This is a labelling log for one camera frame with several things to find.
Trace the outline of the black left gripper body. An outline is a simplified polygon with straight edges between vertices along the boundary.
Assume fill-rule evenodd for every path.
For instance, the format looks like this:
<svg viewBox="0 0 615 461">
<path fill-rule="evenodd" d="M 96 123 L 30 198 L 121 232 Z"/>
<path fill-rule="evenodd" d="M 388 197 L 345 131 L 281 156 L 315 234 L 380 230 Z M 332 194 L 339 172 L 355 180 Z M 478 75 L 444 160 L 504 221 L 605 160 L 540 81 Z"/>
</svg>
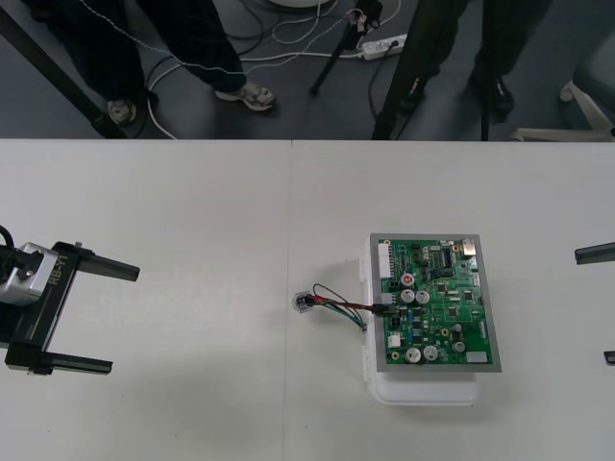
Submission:
<svg viewBox="0 0 615 461">
<path fill-rule="evenodd" d="M 56 243 L 47 249 L 31 242 L 1 244 L 1 349 L 12 370 L 49 376 L 45 354 L 78 273 L 87 273 L 79 244 Z"/>
</svg>

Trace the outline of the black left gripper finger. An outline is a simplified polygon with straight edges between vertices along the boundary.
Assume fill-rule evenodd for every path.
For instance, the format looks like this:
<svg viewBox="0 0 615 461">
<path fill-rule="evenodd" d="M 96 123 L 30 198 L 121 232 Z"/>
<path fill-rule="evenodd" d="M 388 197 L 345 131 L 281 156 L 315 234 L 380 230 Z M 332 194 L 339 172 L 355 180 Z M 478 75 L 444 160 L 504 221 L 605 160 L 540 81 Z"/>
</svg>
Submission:
<svg viewBox="0 0 615 461">
<path fill-rule="evenodd" d="M 91 253 L 87 255 L 87 272 L 100 277 L 136 282 L 140 268 Z"/>
<path fill-rule="evenodd" d="M 67 371 L 106 376 L 111 373 L 112 362 L 90 357 L 47 352 L 45 354 L 45 370 L 48 375 L 52 375 L 55 371 Z"/>
</svg>

